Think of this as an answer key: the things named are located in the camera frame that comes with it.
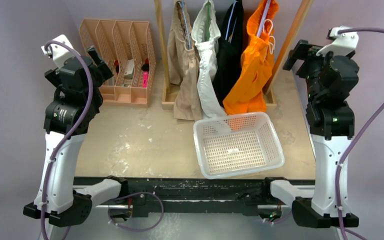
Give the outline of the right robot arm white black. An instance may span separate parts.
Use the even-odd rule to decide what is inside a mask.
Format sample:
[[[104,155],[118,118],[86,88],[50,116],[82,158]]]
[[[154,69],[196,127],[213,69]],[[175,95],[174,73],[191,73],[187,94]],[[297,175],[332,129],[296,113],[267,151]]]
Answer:
[[[300,40],[283,65],[290,70],[296,61],[302,61],[296,74],[307,86],[305,116],[315,152],[314,191],[301,190],[283,177],[267,177],[260,196],[268,204],[279,200],[289,205],[298,226],[355,228],[360,220],[347,202],[345,151],[355,134],[355,115],[347,98],[359,81],[360,68],[352,59],[354,50],[338,55],[321,50],[319,45]]]

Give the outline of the orange shorts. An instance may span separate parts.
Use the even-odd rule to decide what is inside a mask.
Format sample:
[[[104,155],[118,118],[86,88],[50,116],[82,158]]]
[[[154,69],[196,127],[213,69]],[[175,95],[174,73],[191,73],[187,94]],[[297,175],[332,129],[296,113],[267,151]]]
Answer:
[[[224,110],[228,115],[267,111],[263,88],[272,77],[275,63],[276,39],[273,20],[279,5],[275,0],[271,1],[261,36],[257,37],[266,2],[262,0],[247,20],[248,44],[240,59],[241,74],[223,100]]]

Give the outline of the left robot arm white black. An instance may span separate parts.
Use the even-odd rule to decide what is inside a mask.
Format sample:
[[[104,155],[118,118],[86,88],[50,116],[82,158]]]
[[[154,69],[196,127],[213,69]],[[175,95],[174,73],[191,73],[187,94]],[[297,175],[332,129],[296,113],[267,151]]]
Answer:
[[[93,207],[108,200],[118,205],[126,203],[129,191],[126,180],[108,176],[83,189],[74,189],[76,165],[89,123],[99,113],[104,99],[101,85],[113,77],[94,46],[87,55],[71,54],[56,45],[45,54],[62,62],[45,73],[55,86],[53,101],[45,110],[46,152],[42,182],[35,200],[23,208],[23,214],[64,228],[82,224]]]

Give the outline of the white plastic perforated basket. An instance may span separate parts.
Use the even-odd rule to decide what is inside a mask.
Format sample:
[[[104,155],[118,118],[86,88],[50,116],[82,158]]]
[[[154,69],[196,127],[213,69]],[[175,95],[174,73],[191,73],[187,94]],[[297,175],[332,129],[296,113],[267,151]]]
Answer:
[[[207,179],[269,171],[285,163],[280,139],[265,112],[198,120],[193,139],[201,174]]]

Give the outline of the lilac plastic hanger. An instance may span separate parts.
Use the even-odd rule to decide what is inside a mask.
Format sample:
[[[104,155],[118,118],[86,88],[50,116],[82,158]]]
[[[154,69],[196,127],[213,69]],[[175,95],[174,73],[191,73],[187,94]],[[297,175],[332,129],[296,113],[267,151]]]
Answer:
[[[266,3],[265,3],[265,6],[263,8],[263,12],[262,12],[262,15],[261,15],[261,19],[260,19],[258,30],[257,30],[257,34],[256,34],[256,36],[259,37],[259,38],[261,37],[262,31],[263,31],[263,28],[264,28],[264,25],[265,25],[265,20],[267,18],[268,11],[270,9],[271,2],[272,2],[271,0],[267,0]]]

